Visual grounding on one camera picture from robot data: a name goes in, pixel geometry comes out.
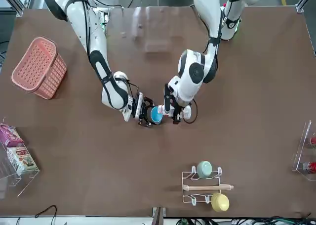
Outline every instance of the tabletop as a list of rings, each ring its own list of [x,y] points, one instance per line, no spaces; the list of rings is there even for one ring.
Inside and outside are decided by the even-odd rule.
[[[68,71],[55,97],[24,93],[11,73],[30,42],[58,45]],[[190,7],[115,9],[107,29],[113,72],[123,71],[155,104],[177,74],[183,50],[203,51],[207,31]],[[306,120],[315,119],[316,67],[295,7],[247,7],[236,36],[222,41],[215,79],[196,96],[194,124],[171,119],[151,129],[101,103],[102,85],[69,23],[48,10],[17,18],[0,74],[0,118],[16,126],[41,172],[1,215],[316,217],[316,187],[292,172]],[[181,172],[202,160],[223,169],[234,190],[227,212],[184,204]]]

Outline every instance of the plastic basket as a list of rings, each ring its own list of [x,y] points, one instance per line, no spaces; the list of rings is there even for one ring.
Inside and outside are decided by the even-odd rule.
[[[14,84],[28,93],[51,99],[67,71],[57,45],[44,37],[35,38],[12,72]]]

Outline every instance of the light green cup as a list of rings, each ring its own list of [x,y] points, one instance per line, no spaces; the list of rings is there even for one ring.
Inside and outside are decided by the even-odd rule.
[[[212,173],[212,165],[208,161],[202,161],[197,166],[197,174],[199,177],[206,179]]]

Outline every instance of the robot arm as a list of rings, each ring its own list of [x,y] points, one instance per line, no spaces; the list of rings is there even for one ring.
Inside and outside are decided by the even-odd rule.
[[[222,28],[222,39],[230,40],[237,31],[242,10],[247,5],[253,5],[259,0],[227,0],[226,6],[221,7],[225,17],[225,25]]]
[[[221,39],[222,11],[219,0],[194,0],[195,8],[209,29],[207,53],[185,50],[178,64],[178,75],[164,87],[164,106],[160,113],[168,115],[178,124],[181,118],[188,119],[182,112],[191,112],[190,102],[202,83],[209,83],[217,71],[217,53]]]
[[[258,0],[243,1],[254,4]],[[187,108],[202,83],[209,83],[215,77],[220,39],[233,37],[244,8],[242,0],[228,0],[225,9],[220,7],[219,0],[194,0],[194,4],[208,26],[209,42],[207,54],[189,49],[184,51],[179,60],[178,76],[164,87],[164,106],[159,109],[162,114],[171,117],[175,124],[180,122],[182,112],[191,112],[191,108]]]
[[[146,111],[153,103],[140,92],[136,98],[130,96],[127,75],[123,72],[113,74],[110,70],[105,34],[89,0],[45,0],[45,2],[56,18],[70,22],[86,50],[91,66],[103,86],[102,103],[121,111],[125,121],[132,116],[140,121],[144,119],[146,124],[150,125]]]

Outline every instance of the clear acrylic stand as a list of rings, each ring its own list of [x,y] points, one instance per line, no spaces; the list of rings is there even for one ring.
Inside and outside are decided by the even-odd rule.
[[[23,171],[21,175],[18,175],[7,157],[6,147],[1,142],[0,144],[0,199],[5,198],[8,187],[17,188],[17,185],[21,184],[21,187],[17,188],[17,197],[19,197],[40,170],[37,165],[35,165],[36,169],[26,170]]]
[[[195,206],[197,203],[210,203],[212,194],[185,194],[183,190],[184,180],[218,180],[218,185],[221,184],[220,176],[223,174],[222,168],[218,167],[217,171],[212,171],[208,178],[200,178],[195,166],[192,166],[190,172],[182,172],[182,201],[183,203],[192,203]]]
[[[293,171],[300,173],[309,181],[316,181],[316,174],[307,174],[303,171],[304,162],[316,162],[316,147],[310,145],[309,139],[315,136],[316,125],[312,122],[306,121],[301,140],[294,159]]]

